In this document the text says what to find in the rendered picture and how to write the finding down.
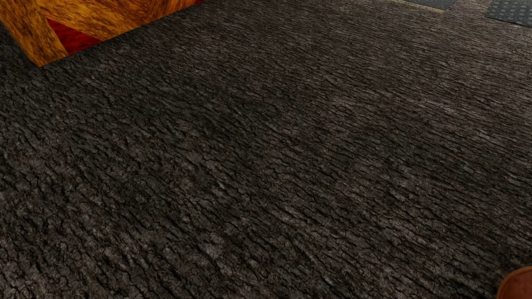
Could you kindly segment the dark grey plain mat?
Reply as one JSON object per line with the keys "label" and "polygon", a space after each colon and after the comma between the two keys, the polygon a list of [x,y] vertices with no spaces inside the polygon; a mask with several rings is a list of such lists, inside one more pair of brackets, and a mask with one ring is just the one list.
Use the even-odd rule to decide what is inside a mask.
{"label": "dark grey plain mat", "polygon": [[451,7],[457,0],[402,0],[413,5],[420,5],[427,7],[432,10],[447,10]]}

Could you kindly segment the orange wooden cabinet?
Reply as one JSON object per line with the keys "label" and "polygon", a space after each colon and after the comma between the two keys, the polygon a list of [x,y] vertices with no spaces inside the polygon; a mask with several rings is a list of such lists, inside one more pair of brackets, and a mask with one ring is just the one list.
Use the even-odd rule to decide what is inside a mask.
{"label": "orange wooden cabinet", "polygon": [[48,65],[203,0],[0,0],[0,22]]}

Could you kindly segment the dark grey dotted mat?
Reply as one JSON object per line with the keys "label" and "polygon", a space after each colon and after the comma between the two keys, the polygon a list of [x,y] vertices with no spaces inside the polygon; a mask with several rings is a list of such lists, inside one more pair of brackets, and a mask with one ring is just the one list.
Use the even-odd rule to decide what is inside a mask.
{"label": "dark grey dotted mat", "polygon": [[485,17],[532,28],[532,0],[493,0]]}

